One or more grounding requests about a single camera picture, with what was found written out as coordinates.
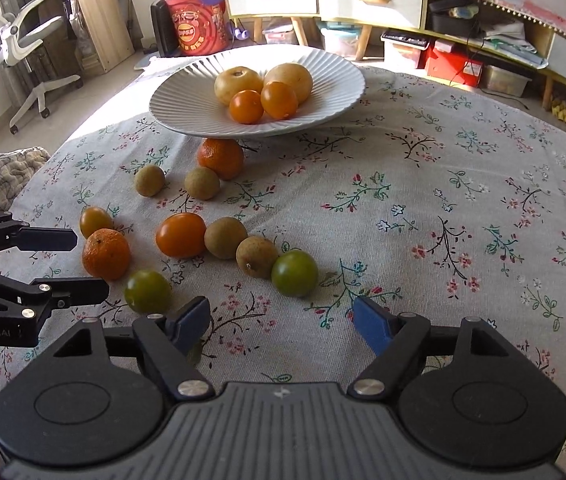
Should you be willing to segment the black floor heater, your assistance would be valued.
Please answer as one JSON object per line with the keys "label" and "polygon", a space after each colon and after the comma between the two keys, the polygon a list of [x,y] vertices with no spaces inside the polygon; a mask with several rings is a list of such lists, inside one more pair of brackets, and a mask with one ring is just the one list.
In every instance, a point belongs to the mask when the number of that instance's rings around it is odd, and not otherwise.
{"label": "black floor heater", "polygon": [[180,55],[179,41],[166,0],[157,0],[149,7],[155,44],[162,58]]}

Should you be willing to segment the red storage box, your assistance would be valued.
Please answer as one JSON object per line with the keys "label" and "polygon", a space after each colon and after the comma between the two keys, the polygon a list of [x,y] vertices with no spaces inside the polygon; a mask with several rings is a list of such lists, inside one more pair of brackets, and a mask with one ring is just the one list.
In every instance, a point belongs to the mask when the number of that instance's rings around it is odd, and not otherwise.
{"label": "red storage box", "polygon": [[425,51],[425,70],[429,77],[477,88],[482,74],[482,63],[472,60],[456,47],[440,51],[431,44]]}

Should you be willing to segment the green tomato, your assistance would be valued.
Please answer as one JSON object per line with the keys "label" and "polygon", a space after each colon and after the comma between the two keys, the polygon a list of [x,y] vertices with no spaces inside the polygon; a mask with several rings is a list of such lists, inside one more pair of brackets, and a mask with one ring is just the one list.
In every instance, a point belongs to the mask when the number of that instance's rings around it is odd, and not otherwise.
{"label": "green tomato", "polygon": [[172,307],[172,290],[161,273],[140,270],[128,278],[124,290],[127,306],[138,314],[164,314]]}
{"label": "green tomato", "polygon": [[315,259],[295,249],[277,258],[271,270],[271,282],[281,295],[301,298],[315,289],[318,274]]}

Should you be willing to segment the rough tangerine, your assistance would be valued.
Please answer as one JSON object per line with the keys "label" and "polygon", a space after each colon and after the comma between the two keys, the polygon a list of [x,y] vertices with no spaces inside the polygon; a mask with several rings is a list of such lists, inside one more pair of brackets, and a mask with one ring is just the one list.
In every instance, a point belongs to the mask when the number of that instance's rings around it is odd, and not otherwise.
{"label": "rough tangerine", "polygon": [[114,282],[122,278],[131,263],[126,238],[113,229],[93,232],[82,249],[82,265],[93,278]]}

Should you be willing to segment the red snack bag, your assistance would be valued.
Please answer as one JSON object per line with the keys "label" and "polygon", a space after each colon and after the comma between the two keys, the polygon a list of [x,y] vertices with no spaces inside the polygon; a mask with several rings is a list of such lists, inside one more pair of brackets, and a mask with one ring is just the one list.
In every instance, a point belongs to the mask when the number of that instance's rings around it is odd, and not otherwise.
{"label": "red snack bag", "polygon": [[165,0],[183,55],[210,55],[229,47],[225,1]]}

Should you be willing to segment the floral tablecloth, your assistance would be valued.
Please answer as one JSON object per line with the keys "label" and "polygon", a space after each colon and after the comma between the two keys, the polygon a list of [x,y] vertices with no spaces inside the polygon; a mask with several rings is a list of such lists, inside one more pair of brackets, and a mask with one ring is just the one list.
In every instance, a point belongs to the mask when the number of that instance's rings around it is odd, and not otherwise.
{"label": "floral tablecloth", "polygon": [[[85,206],[112,211],[140,268],[181,299],[208,297],[201,368],[214,382],[348,382],[371,358],[351,323],[367,295],[436,324],[477,314],[566,393],[566,133],[414,76],[364,77],[333,124],[248,141],[243,174],[205,203],[181,184],[199,142],[149,116],[161,77],[144,76],[51,156],[14,214],[74,226]],[[146,165],[165,173],[153,197],[134,188]],[[309,252],[318,287],[294,300],[232,263],[162,255],[155,230],[177,212],[235,217],[283,252]]]}

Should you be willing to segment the green tomato right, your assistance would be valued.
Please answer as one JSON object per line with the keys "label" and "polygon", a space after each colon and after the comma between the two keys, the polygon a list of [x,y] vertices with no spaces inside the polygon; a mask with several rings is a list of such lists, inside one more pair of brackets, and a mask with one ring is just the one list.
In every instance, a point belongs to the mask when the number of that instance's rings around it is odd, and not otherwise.
{"label": "green tomato right", "polygon": [[295,249],[277,258],[271,270],[271,282],[281,295],[301,298],[315,289],[318,274],[315,259]]}

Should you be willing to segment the clear storage bin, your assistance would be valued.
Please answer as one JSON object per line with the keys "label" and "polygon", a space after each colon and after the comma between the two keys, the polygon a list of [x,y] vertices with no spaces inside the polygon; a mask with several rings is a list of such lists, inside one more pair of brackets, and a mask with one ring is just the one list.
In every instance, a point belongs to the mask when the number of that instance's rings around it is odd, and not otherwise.
{"label": "clear storage bin", "polygon": [[318,22],[322,46],[330,52],[353,60],[356,57],[362,27],[341,22]]}

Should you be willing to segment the white office chair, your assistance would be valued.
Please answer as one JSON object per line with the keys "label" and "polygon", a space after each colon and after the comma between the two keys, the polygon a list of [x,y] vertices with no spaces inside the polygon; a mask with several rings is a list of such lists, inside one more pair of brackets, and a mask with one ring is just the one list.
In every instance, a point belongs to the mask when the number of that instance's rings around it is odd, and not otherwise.
{"label": "white office chair", "polygon": [[47,38],[59,29],[63,24],[62,16],[49,18],[48,21],[38,25],[31,32],[25,35],[21,34],[22,25],[27,15],[40,6],[46,0],[32,0],[26,3],[16,15],[4,13],[0,3],[0,70],[2,68],[11,68],[23,63],[26,68],[27,75],[33,83],[33,89],[29,95],[10,119],[10,133],[18,133],[18,122],[32,108],[34,104],[38,106],[39,115],[46,119],[50,116],[50,110],[47,106],[46,95],[52,91],[62,89],[74,84],[76,88],[80,88],[84,83],[79,75],[70,75],[60,79],[52,79],[40,81],[34,73],[32,66],[28,62],[29,55],[33,54],[37,49],[44,45],[44,38]]}

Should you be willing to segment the right orange tomato in bowl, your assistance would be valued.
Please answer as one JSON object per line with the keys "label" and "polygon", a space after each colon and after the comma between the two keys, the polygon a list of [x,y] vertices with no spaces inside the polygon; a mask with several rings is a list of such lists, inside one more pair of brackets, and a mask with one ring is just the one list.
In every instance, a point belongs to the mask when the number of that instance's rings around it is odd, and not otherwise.
{"label": "right orange tomato in bowl", "polygon": [[282,81],[267,82],[260,93],[263,111],[273,120],[292,118],[298,110],[298,100],[294,89]]}

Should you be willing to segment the left orange tomato in bowl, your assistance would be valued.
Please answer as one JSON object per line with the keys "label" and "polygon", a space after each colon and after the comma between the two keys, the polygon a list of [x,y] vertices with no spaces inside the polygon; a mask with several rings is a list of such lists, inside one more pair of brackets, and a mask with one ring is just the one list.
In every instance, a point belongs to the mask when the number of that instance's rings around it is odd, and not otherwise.
{"label": "left orange tomato in bowl", "polygon": [[258,124],[263,115],[260,93],[251,89],[237,92],[230,101],[229,113],[239,124]]}

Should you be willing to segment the large orange tomato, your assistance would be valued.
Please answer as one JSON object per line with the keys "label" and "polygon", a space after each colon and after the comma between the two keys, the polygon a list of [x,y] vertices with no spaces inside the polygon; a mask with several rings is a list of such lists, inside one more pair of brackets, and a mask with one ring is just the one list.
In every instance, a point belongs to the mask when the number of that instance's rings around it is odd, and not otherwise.
{"label": "large orange tomato", "polygon": [[198,214],[173,214],[161,222],[155,233],[155,243],[170,258],[194,258],[205,252],[205,232],[205,221]]}

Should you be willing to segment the tangerine under bowl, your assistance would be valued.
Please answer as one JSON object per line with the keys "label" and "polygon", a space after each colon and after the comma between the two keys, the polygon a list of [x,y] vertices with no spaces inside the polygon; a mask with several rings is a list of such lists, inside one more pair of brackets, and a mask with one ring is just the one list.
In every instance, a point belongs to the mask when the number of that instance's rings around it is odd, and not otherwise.
{"label": "tangerine under bowl", "polygon": [[236,140],[205,139],[196,154],[199,166],[213,170],[225,181],[239,177],[244,169],[243,148]]}

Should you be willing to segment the orange tomato in bowl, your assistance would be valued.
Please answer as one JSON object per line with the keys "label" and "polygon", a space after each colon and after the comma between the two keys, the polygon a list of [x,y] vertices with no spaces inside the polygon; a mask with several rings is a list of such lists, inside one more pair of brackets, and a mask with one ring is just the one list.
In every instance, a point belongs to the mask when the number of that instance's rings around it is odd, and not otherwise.
{"label": "orange tomato in bowl", "polygon": [[273,120],[292,118],[298,110],[298,100],[294,89],[282,81],[267,82],[260,93],[263,111]]}
{"label": "orange tomato in bowl", "polygon": [[258,124],[263,115],[260,93],[251,89],[237,92],[230,101],[229,113],[239,124]]}

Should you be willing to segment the wooden desk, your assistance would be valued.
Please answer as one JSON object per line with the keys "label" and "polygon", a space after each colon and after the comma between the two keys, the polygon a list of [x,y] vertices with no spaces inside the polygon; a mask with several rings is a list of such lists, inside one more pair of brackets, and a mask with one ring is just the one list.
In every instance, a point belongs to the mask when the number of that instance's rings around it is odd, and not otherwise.
{"label": "wooden desk", "polygon": [[[75,0],[88,32],[94,52],[79,53],[73,63],[93,76],[104,74],[126,61],[134,54],[128,23],[134,19],[131,0]],[[74,35],[65,13],[72,10],[70,0],[46,0],[37,8],[40,21],[59,16],[62,27],[50,37],[52,42],[61,41],[65,46]]]}

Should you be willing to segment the small orange-green tomato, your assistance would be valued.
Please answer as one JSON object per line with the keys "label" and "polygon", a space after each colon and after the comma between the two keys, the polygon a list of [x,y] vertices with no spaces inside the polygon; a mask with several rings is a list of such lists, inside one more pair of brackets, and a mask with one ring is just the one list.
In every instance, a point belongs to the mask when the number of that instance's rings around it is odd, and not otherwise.
{"label": "small orange-green tomato", "polygon": [[113,229],[114,222],[110,215],[102,208],[90,206],[82,211],[79,218],[79,230],[82,236],[89,238],[100,229]]}

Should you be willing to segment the left yellow apple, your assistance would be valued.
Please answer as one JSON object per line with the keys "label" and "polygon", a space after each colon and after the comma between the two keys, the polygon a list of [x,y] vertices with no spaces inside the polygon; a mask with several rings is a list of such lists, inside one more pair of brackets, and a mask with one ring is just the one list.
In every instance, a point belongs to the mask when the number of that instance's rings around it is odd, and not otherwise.
{"label": "left yellow apple", "polygon": [[255,70],[245,66],[235,66],[217,75],[213,92],[220,103],[228,106],[236,93],[243,90],[260,92],[262,85],[262,78]]}

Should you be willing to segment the white ribbed fruit bowl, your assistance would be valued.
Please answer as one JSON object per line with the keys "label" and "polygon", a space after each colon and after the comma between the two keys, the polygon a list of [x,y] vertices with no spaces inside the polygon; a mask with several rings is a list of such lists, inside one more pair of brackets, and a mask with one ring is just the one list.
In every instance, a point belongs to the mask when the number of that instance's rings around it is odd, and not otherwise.
{"label": "white ribbed fruit bowl", "polygon": [[154,91],[166,128],[202,138],[279,136],[323,124],[358,102],[359,68],[309,47],[254,46],[197,58]]}

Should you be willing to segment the brown longan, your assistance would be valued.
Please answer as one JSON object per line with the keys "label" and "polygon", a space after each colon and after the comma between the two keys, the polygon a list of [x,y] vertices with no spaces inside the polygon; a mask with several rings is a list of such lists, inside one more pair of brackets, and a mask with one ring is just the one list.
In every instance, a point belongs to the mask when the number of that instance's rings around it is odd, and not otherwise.
{"label": "brown longan", "polygon": [[236,249],[246,237],[246,228],[240,220],[223,217],[207,226],[204,244],[216,258],[230,260],[235,258]]}
{"label": "brown longan", "polygon": [[165,173],[160,166],[146,165],[134,176],[134,188],[144,197],[153,197],[165,186]]}
{"label": "brown longan", "polygon": [[279,258],[275,245],[261,236],[249,236],[236,248],[236,263],[252,278],[269,280],[274,263]]}
{"label": "brown longan", "polygon": [[220,179],[207,167],[196,167],[184,178],[184,189],[195,200],[210,200],[220,191]]}

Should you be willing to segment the green tomato left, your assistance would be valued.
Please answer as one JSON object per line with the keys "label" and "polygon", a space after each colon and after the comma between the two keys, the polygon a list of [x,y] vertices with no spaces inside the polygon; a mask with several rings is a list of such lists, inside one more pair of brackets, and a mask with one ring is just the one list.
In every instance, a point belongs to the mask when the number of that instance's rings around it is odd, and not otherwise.
{"label": "green tomato left", "polygon": [[138,314],[164,314],[172,307],[172,290],[161,273],[140,270],[128,278],[124,290],[127,306]]}

